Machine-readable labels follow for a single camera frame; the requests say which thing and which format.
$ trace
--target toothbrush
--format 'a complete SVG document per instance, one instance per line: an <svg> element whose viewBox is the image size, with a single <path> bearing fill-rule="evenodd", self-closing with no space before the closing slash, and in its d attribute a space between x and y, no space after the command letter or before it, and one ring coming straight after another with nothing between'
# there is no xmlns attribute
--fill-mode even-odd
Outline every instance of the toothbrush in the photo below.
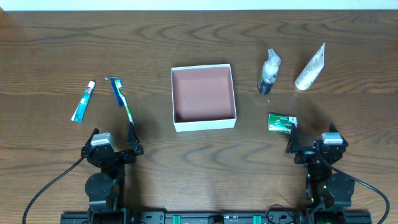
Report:
<svg viewBox="0 0 398 224"><path fill-rule="evenodd" d="M129 105L127 104L126 97L123 96L123 94L120 90L121 88L123 88L122 80L115 80L114 83L116 84L116 88L118 89L119 96L122 99L124 106L126 107L126 111L127 111L127 115L129 116L129 120L134 125L134 121L132 120L132 115L131 115L131 112L129 109Z"/></svg>

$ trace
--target label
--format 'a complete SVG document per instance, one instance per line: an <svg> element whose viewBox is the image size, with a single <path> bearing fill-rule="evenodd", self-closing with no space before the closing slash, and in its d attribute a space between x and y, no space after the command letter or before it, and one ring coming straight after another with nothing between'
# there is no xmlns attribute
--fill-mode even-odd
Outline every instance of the label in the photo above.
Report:
<svg viewBox="0 0 398 224"><path fill-rule="evenodd" d="M290 134L292 124L297 127L297 118L270 113L268 116L268 131Z"/></svg>
<svg viewBox="0 0 398 224"><path fill-rule="evenodd" d="M311 61L303 69L300 75L295 81L295 86L299 90L306 90L310 88L311 84L318 77L319 73L323 69L325 60L325 43L318 50L318 52L312 57Z"/></svg>
<svg viewBox="0 0 398 224"><path fill-rule="evenodd" d="M262 76L262 74L264 73L264 67L266 66L266 63L267 62L264 62L264 65L262 66L262 69L261 69L261 73L260 73L260 75L259 75L259 81L258 81L258 88L260 89L260 86L261 86L261 83L262 83L262 81L264 81L264 77Z"/></svg>

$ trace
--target white lotion tube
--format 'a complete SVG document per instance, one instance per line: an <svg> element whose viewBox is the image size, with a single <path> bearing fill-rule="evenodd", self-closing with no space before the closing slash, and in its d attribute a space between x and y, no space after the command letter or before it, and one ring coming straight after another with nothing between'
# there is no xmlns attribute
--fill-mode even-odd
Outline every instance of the white lotion tube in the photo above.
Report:
<svg viewBox="0 0 398 224"><path fill-rule="evenodd" d="M304 70L297 77L294 82L296 91L304 91L310 88L311 84L318 77L325 64L325 43L321 46L318 52L312 57Z"/></svg>

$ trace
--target spray bottle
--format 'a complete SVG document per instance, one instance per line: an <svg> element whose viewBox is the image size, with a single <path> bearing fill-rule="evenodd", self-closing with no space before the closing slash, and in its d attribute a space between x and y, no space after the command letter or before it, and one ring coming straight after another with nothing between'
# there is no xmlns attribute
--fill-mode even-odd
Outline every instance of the spray bottle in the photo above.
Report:
<svg viewBox="0 0 398 224"><path fill-rule="evenodd" d="M268 61L262 66L261 73L259 75L258 88L262 95L266 95L271 91L278 69L280 65L280 58L274 52L274 49L268 49Z"/></svg>

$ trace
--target blue toothpaste tube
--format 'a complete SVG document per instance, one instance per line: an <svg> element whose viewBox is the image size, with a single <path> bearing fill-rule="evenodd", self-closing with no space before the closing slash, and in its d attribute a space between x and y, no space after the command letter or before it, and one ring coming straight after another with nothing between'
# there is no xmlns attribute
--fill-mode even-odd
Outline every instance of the blue toothpaste tube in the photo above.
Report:
<svg viewBox="0 0 398 224"><path fill-rule="evenodd" d="M75 113L72 116L71 121L77 122L77 123L82 123L83 122L83 117L86 113L86 108L88 105L88 102L90 101L90 98L94 92L94 86L95 82L90 81L87 85L86 91L83 94L83 97L80 100L79 105L77 106L77 109Z"/></svg>

